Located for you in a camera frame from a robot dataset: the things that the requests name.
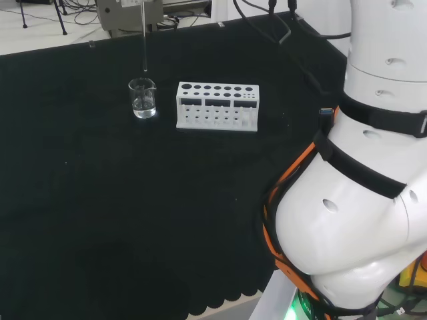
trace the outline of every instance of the circular hole on robot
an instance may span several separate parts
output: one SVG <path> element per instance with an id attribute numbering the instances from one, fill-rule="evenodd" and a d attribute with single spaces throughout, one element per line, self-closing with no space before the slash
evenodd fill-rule
<path id="1" fill-rule="evenodd" d="M 372 130 L 363 130 L 363 134 L 369 139 L 381 139 L 381 134 Z"/>
<path id="2" fill-rule="evenodd" d="M 329 212 L 331 212 L 331 213 L 337 213 L 338 212 L 338 206 L 335 203 L 333 203 L 332 201 L 327 200 L 327 199 L 323 199 L 323 204 Z"/>
<path id="3" fill-rule="evenodd" d="M 409 190 L 409 196 L 410 196 L 413 203 L 418 203 L 418 197 L 417 197 L 416 193 L 413 192 L 413 190 Z"/>

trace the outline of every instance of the green light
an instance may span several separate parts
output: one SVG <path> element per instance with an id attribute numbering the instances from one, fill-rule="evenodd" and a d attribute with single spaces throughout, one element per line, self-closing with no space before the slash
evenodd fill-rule
<path id="1" fill-rule="evenodd" d="M 297 320 L 294 308 L 289 308 L 284 320 Z"/>

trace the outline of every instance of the table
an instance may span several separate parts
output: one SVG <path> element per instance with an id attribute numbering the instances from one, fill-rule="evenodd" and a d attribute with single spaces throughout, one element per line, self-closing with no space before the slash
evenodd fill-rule
<path id="1" fill-rule="evenodd" d="M 337 104 L 346 64 L 284 18 L 281 50 L 243 21 L 151 34 L 150 121 L 128 100 L 138 36 L 0 57 L 4 319 L 185 319 L 265 288 L 260 197 Z M 259 85 L 258 132 L 177 131 L 179 81 Z"/>

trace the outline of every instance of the white floor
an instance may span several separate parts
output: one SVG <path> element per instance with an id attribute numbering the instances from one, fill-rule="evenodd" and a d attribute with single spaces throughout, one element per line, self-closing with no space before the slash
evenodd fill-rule
<path id="1" fill-rule="evenodd" d="M 23 3 L 25 22 L 28 28 L 23 28 L 21 11 L 19 4 L 15 0 L 0 0 L 0 55 L 10 53 L 30 51 L 61 45 L 86 42 L 89 40 L 109 39 L 109 33 L 104 31 L 99 24 L 98 18 L 90 25 L 77 25 L 74 23 L 75 15 L 62 16 L 65 23 L 65 30 L 68 35 L 62 34 L 61 25 L 54 5 L 36 5 Z M 49 18 L 38 19 L 29 16 Z M 96 13 L 85 12 L 79 15 L 77 21 L 86 23 L 96 17 Z M 182 19 L 179 27 L 188 27 L 195 21 L 195 17 Z M 209 23 L 210 19 L 200 17 L 194 25 Z"/>

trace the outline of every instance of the tripod leg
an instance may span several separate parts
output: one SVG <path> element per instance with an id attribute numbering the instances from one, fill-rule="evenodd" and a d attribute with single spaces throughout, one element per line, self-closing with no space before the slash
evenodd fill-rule
<path id="1" fill-rule="evenodd" d="M 62 22 L 61 13 L 59 12 L 59 8 L 58 8 L 58 4 L 56 3 L 56 0 L 53 0 L 53 4 L 55 5 L 56 14 L 58 14 L 58 19 L 59 19 L 59 22 L 60 22 L 61 28 L 62 28 L 62 34 L 67 35 L 67 32 L 64 28 L 64 22 Z"/>
<path id="2" fill-rule="evenodd" d="M 68 13 L 65 10 L 65 6 L 64 6 L 64 1 L 63 0 L 59 0 L 59 5 L 62 7 L 62 10 L 64 12 L 64 15 L 67 15 Z"/>
<path id="3" fill-rule="evenodd" d="M 22 21 L 24 22 L 23 28 L 26 29 L 28 26 L 25 23 L 24 9 L 22 9 L 22 0 L 19 0 L 19 6 L 21 7 Z"/>

